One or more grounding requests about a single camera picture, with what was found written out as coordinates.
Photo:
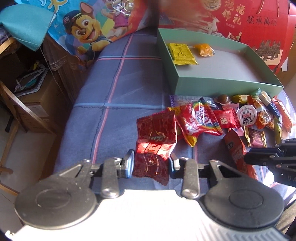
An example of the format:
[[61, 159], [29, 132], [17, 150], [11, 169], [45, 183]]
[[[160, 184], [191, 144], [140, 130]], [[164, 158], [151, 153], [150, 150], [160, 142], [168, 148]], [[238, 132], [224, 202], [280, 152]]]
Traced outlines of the orange snack packet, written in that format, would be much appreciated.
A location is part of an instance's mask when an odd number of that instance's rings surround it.
[[257, 118], [255, 125], [259, 130], [263, 128], [269, 128], [274, 130], [274, 117], [273, 114], [267, 109], [264, 103], [259, 99], [258, 96], [247, 97], [247, 103], [255, 107], [257, 111]]

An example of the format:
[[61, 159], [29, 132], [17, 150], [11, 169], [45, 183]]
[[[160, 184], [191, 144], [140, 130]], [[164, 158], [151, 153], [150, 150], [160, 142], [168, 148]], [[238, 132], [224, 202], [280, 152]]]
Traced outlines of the dark red patterned snack packet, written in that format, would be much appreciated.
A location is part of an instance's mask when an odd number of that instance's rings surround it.
[[137, 142], [132, 175], [149, 177], [166, 186], [168, 158], [178, 142], [176, 116], [172, 110], [137, 119]]

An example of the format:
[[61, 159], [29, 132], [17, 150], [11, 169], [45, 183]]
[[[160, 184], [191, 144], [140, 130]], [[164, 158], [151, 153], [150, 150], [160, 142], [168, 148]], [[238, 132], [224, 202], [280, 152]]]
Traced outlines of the red spicy strip packet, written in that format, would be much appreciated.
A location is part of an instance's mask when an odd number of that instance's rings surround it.
[[238, 134], [233, 129], [230, 129], [223, 139], [234, 163], [236, 164], [237, 170], [258, 180], [254, 167], [244, 161], [244, 156], [247, 154], [247, 150]]

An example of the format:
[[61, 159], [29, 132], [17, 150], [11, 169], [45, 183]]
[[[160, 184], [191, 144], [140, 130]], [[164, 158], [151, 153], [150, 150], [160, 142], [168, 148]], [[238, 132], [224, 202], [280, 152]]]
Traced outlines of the red rainbow candy packet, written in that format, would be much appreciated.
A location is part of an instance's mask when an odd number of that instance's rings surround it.
[[214, 136], [224, 134], [214, 112], [204, 98], [193, 103], [170, 107], [168, 110], [175, 112], [176, 122], [181, 128], [185, 141], [191, 147], [196, 145], [202, 133]]

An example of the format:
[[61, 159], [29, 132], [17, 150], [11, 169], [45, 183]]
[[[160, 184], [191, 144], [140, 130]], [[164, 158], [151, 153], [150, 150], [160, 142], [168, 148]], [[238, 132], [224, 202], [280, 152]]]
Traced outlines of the yellow wafer packet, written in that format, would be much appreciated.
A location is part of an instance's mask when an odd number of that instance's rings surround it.
[[188, 45], [168, 43], [167, 47], [175, 65], [198, 65]]

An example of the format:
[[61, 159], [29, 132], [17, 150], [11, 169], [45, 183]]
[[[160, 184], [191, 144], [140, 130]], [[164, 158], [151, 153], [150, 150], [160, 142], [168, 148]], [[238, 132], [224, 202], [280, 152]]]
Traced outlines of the orange candy packet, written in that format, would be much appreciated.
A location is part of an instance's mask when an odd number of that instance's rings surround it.
[[207, 44], [196, 44], [193, 46], [194, 49], [196, 49], [200, 56], [202, 57], [212, 57], [215, 55], [215, 51], [212, 49], [212, 47]]

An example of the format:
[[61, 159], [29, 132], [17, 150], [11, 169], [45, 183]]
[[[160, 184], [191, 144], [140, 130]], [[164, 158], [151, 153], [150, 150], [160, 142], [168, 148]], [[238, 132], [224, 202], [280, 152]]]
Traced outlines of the brown gold chocolate packet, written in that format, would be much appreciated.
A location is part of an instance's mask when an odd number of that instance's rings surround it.
[[244, 135], [247, 140], [248, 147], [253, 147], [253, 148], [267, 147], [265, 131], [258, 131], [245, 126]]

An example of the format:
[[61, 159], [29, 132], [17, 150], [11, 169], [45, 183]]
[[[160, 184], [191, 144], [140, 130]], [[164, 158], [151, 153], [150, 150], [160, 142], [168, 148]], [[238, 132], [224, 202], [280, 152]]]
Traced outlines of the white jelly cup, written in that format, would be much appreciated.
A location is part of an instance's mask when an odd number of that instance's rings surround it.
[[244, 105], [238, 109], [237, 117], [241, 126], [251, 126], [256, 122], [257, 110], [251, 104]]

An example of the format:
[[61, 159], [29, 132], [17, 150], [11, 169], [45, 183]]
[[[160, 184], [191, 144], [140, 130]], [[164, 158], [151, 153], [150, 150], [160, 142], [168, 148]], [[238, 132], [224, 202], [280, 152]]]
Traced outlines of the red double happiness candy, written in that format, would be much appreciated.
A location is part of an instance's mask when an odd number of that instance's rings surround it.
[[236, 111], [232, 108], [226, 110], [214, 110], [213, 113], [221, 128], [240, 128], [241, 124]]

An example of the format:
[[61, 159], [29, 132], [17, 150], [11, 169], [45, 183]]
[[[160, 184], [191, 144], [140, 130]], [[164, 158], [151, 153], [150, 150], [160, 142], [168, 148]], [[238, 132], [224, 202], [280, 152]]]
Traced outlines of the purple snack bar wrapper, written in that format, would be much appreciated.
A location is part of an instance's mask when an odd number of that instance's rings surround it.
[[171, 107], [181, 106], [193, 102], [197, 102], [203, 98], [204, 101], [211, 107], [212, 110], [222, 109], [222, 105], [218, 104], [211, 97], [201, 96], [186, 96], [186, 95], [170, 95]]

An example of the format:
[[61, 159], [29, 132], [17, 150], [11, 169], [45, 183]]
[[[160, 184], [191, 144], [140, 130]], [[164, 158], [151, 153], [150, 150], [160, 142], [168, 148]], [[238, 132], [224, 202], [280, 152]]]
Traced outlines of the chocolate ball lollipop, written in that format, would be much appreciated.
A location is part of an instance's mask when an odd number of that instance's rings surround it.
[[227, 94], [221, 94], [218, 97], [215, 97], [214, 101], [220, 105], [228, 105], [232, 102], [231, 98]]

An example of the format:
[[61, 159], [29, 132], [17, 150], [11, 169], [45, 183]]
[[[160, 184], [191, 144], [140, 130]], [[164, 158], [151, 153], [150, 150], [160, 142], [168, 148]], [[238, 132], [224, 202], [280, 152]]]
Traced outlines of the brown cardboard box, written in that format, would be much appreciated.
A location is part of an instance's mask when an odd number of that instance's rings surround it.
[[55, 123], [57, 114], [57, 84], [54, 75], [46, 69], [41, 74], [27, 76], [36, 80], [36, 89], [26, 91], [23, 95], [11, 92], [1, 83], [1, 98], [11, 111], [16, 123], [27, 132], [59, 133], [61, 127]]

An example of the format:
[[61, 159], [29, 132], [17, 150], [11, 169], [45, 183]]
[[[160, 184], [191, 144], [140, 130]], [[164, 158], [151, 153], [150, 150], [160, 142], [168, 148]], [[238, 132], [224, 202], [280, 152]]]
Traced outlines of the green cardboard box tray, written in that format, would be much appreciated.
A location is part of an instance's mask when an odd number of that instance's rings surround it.
[[[175, 65], [168, 43], [188, 45], [198, 65]], [[212, 47], [214, 56], [202, 57], [193, 48], [203, 43]], [[248, 45], [240, 42], [201, 32], [158, 29], [157, 44], [174, 95], [232, 96], [250, 94], [260, 88], [274, 97], [283, 90], [273, 71]]]

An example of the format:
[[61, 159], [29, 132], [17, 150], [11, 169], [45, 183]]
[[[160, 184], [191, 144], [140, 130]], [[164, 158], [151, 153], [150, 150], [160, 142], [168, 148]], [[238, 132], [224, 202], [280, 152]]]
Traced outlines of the red figures gift box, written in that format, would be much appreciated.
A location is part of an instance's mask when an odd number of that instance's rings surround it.
[[225, 37], [248, 45], [278, 73], [287, 59], [295, 32], [292, 1], [222, 1]]

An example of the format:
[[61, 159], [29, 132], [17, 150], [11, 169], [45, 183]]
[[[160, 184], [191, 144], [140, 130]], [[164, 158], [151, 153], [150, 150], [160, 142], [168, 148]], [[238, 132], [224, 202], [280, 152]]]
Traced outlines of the blue cartoon dog snack bag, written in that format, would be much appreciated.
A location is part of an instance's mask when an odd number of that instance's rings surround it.
[[112, 42], [143, 29], [147, 1], [18, 1], [51, 11], [49, 36], [88, 68]]

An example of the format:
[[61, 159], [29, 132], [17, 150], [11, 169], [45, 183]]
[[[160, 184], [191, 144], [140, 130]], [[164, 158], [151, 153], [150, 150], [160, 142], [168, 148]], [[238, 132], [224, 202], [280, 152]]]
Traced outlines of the red deer gift bag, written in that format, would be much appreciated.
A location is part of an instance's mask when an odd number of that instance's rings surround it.
[[150, 1], [152, 23], [239, 41], [245, 5], [238, 1]]

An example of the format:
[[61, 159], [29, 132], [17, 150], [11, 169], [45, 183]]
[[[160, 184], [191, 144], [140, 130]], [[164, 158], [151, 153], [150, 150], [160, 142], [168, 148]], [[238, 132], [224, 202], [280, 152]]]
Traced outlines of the teal cloth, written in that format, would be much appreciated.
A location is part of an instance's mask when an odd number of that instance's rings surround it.
[[1, 11], [1, 25], [32, 51], [40, 48], [54, 19], [53, 12], [30, 4], [15, 4]]

